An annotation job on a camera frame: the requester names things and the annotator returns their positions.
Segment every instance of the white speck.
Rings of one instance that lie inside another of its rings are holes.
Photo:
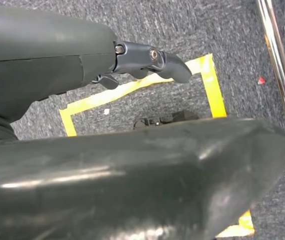
[[[109,114],[109,113],[110,113],[110,109],[106,108],[106,109],[105,109],[105,112],[104,112],[103,114],[105,114],[105,115],[108,115],[108,114]]]

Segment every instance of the yellow tape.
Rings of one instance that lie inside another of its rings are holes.
[[[213,55],[208,54],[201,57],[199,60],[201,66],[202,81],[206,90],[212,116],[214,118],[226,117],[227,114],[223,104],[223,98],[221,95],[216,70],[214,69]]]
[[[223,96],[219,87],[218,79],[214,68],[212,54],[190,60],[186,63],[192,75],[201,73],[205,89],[214,118],[226,117]],[[77,131],[72,122],[72,115],[87,111],[107,103],[111,103],[138,89],[152,84],[171,82],[173,79],[163,79],[154,73],[144,79],[120,85],[114,90],[106,90],[84,99],[70,103],[66,109],[59,110],[68,137],[77,136]],[[253,235],[254,229],[250,211],[239,218],[239,225],[229,226],[217,237],[242,237]]]
[[[251,212],[248,210],[239,220],[239,225],[233,225],[216,236],[217,238],[245,237],[254,234]]]

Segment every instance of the black object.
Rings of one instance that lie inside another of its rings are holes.
[[[0,141],[0,240],[211,240],[284,168],[283,132],[248,119]]]
[[[164,124],[172,124],[183,121],[189,120],[198,120],[199,119],[197,115],[188,111],[183,110],[174,112],[171,114],[163,115],[160,117],[152,117],[152,118],[141,118],[139,121],[136,121],[133,129],[143,129],[145,127],[158,127]]]

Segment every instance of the metal pole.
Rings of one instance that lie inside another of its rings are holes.
[[[285,50],[280,38],[271,0],[257,0],[265,40],[285,107]]]

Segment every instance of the screw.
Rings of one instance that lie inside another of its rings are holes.
[[[150,55],[151,60],[152,61],[155,61],[158,59],[158,51],[154,48],[151,48],[149,50],[149,55]]]
[[[124,53],[124,48],[122,45],[117,45],[115,46],[115,53],[116,54],[123,54]]]

